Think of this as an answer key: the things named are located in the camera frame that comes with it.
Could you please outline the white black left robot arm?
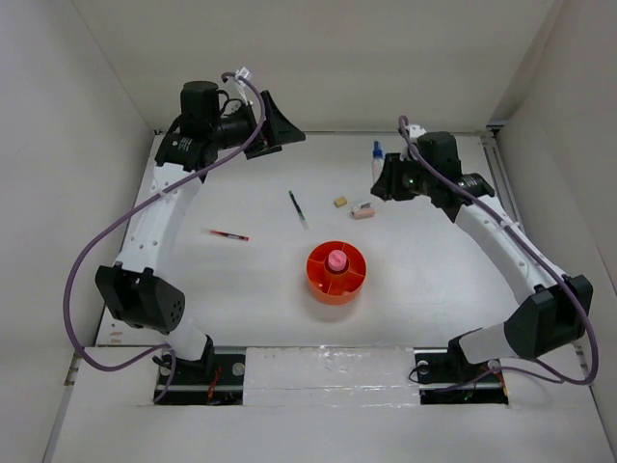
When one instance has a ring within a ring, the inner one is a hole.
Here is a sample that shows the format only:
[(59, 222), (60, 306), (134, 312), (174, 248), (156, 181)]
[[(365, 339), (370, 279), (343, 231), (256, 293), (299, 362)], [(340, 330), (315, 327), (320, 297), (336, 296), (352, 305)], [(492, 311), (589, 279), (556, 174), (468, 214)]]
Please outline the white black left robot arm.
[(102, 265), (95, 284), (111, 316), (134, 329), (164, 336), (176, 363), (194, 382), (214, 373), (212, 339), (184, 314), (186, 299), (165, 274), (182, 221), (220, 151), (237, 149), (249, 159), (282, 150), (306, 139), (267, 91), (259, 94), (260, 112), (240, 102), (231, 113), (210, 81), (191, 81), (180, 93), (180, 114), (154, 157), (150, 191), (155, 201), (138, 215), (115, 262)]

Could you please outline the pink-capped patterned bottle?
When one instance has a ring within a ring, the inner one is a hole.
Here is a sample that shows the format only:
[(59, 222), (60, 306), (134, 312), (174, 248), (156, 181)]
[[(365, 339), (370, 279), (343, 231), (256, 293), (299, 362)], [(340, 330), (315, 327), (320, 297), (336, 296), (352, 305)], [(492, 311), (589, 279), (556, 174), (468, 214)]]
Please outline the pink-capped patterned bottle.
[(327, 257), (328, 268), (335, 273), (345, 270), (348, 264), (348, 257), (342, 250), (332, 250)]

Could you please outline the pink white mini stapler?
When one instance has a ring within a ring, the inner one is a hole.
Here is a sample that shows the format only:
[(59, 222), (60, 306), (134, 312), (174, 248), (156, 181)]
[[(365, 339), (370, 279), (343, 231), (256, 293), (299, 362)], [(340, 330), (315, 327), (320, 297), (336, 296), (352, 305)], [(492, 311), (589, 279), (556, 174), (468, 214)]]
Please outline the pink white mini stapler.
[(373, 217), (376, 211), (372, 203), (356, 204), (352, 207), (351, 216), (355, 220)]

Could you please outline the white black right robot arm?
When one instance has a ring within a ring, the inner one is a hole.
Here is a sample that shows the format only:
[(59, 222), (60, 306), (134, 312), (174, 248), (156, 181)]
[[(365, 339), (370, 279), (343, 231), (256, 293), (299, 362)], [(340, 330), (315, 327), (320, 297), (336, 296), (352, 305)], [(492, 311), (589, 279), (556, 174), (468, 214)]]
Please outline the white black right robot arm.
[[(449, 341), (446, 351), (425, 367), (416, 367), (419, 382), (444, 382), (456, 390), (502, 372), (506, 358), (532, 362), (545, 370), (542, 380), (589, 385), (599, 367), (599, 347), (589, 320), (593, 286), (570, 276), (541, 254), (508, 215), (495, 190), (479, 174), (466, 174), (456, 138), (403, 123), (406, 148), (385, 155), (371, 188), (383, 201), (429, 198), (431, 204), (479, 246), (509, 285), (518, 308), (505, 321), (472, 330)], [(582, 337), (591, 343), (592, 360), (581, 379), (542, 362), (543, 355)]]

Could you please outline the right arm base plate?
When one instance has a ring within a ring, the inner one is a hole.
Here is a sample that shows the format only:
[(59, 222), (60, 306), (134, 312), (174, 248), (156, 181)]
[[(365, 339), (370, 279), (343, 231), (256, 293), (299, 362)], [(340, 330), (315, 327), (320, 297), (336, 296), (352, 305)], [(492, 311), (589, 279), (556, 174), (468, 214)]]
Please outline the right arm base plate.
[(446, 348), (414, 350), (408, 379), (418, 385), (421, 405), (507, 405), (509, 398), (499, 361), (460, 363)]

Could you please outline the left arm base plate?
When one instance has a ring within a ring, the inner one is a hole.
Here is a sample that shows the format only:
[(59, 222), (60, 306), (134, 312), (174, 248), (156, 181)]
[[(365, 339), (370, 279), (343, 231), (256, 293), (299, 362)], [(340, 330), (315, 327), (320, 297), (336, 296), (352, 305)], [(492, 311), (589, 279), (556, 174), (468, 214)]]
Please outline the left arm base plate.
[(240, 351), (215, 354), (215, 367), (209, 376), (199, 377), (189, 368), (176, 365), (170, 376), (171, 356), (155, 357), (158, 375), (153, 398), (156, 405), (236, 406), (243, 404), (246, 355)]

